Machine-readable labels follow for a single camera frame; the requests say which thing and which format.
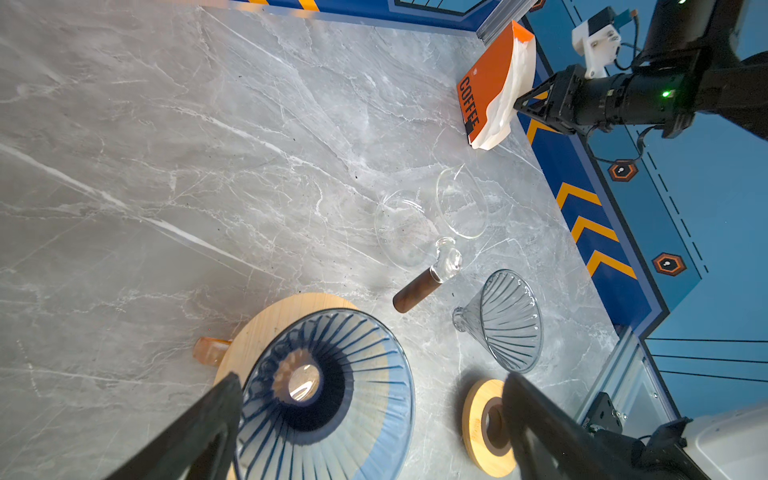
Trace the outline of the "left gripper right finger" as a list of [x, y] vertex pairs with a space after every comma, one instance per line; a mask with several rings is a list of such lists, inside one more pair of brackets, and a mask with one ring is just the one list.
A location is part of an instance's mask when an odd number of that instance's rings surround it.
[[502, 391], [503, 417], [523, 479], [545, 479], [554, 467], [568, 479], [641, 479], [517, 372]]

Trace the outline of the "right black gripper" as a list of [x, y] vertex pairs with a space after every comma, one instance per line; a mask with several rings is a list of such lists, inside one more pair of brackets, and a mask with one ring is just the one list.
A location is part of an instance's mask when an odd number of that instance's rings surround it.
[[[573, 70], [563, 93], [558, 92], [560, 73], [554, 73], [522, 94], [515, 101], [515, 109], [557, 133], [564, 132], [562, 126], [575, 130], [646, 125], [674, 136], [690, 124], [696, 78], [683, 67], [643, 66], [630, 73], [593, 79], [586, 79], [579, 65]], [[549, 117], [551, 106], [554, 119]]]

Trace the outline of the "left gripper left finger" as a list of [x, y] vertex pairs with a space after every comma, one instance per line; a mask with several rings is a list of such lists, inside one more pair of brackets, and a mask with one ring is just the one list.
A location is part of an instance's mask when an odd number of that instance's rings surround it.
[[240, 379], [231, 372], [111, 479], [225, 479], [235, 458], [243, 407]]

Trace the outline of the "coffee filter bag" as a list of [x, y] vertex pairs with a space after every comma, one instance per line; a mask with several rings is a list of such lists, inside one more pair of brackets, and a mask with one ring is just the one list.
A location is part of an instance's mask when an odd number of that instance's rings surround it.
[[510, 22], [457, 84], [469, 145], [491, 150], [511, 131], [517, 99], [533, 87], [536, 39]]

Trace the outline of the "blue glass dripper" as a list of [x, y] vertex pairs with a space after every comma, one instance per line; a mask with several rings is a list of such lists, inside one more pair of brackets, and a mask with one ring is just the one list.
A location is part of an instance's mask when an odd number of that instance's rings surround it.
[[413, 374], [374, 316], [325, 309], [283, 330], [243, 387], [238, 479], [395, 479], [415, 420]]

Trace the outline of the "grey glass dripper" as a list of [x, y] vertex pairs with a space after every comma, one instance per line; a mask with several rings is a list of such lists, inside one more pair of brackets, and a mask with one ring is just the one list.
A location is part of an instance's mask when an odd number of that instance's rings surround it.
[[510, 269], [492, 273], [478, 293], [452, 314], [456, 330], [470, 334], [509, 372], [527, 373], [540, 358], [541, 311], [530, 285]]

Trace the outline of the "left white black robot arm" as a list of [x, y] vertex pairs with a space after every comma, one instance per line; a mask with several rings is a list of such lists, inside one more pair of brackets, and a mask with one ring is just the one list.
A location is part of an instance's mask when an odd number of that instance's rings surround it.
[[[269, 388], [227, 375], [115, 472], [118, 479], [394, 479], [413, 424], [408, 382], [363, 397], [362, 383], [323, 376], [317, 399], [284, 404]], [[500, 448], [525, 479], [763, 479], [767, 409], [681, 418], [647, 439], [586, 425], [511, 374], [489, 400]]]

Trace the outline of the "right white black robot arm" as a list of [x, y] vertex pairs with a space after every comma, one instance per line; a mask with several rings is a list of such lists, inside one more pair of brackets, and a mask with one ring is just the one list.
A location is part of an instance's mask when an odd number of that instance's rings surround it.
[[659, 1], [628, 73], [588, 79], [574, 64], [520, 96], [519, 112], [563, 133], [648, 125], [673, 138], [698, 112], [767, 137], [767, 55], [741, 60], [744, 1]]

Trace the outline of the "amber glass pitcher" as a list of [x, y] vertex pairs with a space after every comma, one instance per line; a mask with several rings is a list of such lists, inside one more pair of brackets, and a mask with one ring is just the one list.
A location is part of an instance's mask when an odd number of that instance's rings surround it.
[[193, 347], [193, 358], [202, 365], [218, 367], [230, 345], [228, 340], [200, 337]]

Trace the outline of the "right aluminium corner post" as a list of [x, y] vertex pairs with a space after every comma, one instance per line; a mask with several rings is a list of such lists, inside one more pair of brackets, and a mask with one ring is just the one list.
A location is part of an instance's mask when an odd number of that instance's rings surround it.
[[476, 35], [484, 45], [490, 45], [513, 21], [522, 19], [537, 0], [501, 0], [478, 28]]

